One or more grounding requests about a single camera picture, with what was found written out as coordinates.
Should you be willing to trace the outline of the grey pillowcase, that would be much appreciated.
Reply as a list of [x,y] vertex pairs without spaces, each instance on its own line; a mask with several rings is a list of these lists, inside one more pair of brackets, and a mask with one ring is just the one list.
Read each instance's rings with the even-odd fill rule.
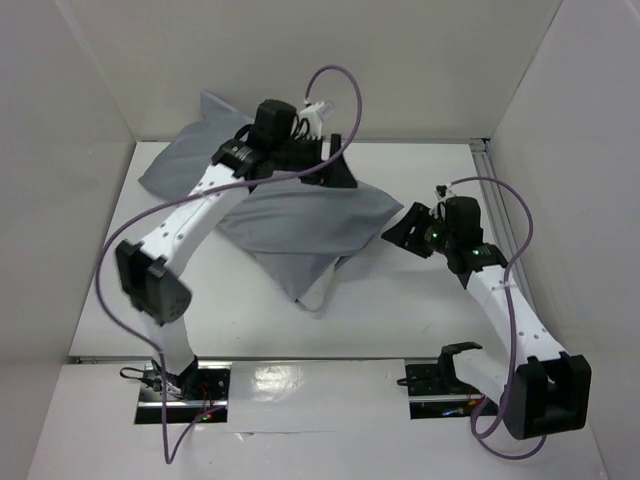
[[[139,179],[163,201],[187,196],[222,143],[252,121],[207,91],[200,95],[200,113]],[[297,301],[330,263],[340,257],[339,267],[355,256],[402,208],[364,182],[326,188],[294,179],[258,186],[217,228]]]

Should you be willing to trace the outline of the white pillow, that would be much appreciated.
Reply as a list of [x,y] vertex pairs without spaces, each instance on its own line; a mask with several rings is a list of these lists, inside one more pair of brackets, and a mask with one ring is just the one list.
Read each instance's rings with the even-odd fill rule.
[[340,260],[341,258],[338,257],[330,263],[308,290],[297,299],[297,302],[306,311],[317,312],[323,307]]

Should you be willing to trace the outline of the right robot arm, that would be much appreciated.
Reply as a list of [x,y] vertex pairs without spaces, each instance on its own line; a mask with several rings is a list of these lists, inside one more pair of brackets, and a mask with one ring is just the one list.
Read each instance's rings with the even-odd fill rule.
[[444,256],[507,351],[500,361],[473,341],[444,346],[436,369],[441,388],[457,392],[472,387],[483,394],[498,406],[506,429],[518,440],[585,426],[591,367],[549,333],[502,252],[485,242],[476,199],[453,196],[434,208],[414,203],[382,238],[421,258]]

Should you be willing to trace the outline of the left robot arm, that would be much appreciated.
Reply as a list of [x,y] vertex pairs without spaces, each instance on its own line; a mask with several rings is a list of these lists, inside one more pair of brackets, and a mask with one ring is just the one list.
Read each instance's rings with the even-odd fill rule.
[[176,399],[197,387],[198,360],[184,316],[192,300],[181,276],[209,232],[255,187],[278,175],[326,186],[343,162],[344,143],[322,155],[322,127],[332,114],[328,101],[307,101],[302,110],[279,100],[263,101],[253,123],[241,127],[213,154],[187,198],[140,241],[115,249],[120,286],[147,327],[155,351],[159,387]]

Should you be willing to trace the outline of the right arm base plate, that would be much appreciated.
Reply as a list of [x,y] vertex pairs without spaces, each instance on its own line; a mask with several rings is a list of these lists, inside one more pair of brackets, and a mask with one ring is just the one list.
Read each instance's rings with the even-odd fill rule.
[[412,420],[469,417],[485,396],[461,382],[450,358],[409,359],[396,381],[408,396]]

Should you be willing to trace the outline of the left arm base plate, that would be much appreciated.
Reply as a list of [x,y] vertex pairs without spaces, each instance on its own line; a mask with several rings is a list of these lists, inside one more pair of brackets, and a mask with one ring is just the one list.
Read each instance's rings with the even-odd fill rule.
[[[152,364],[143,368],[123,367],[120,376],[135,380],[140,389],[136,404],[136,425],[160,425],[162,392],[160,373]],[[188,424],[201,415],[202,423],[226,423],[231,382],[231,365],[202,362],[183,390],[171,387],[167,393],[167,423]]]

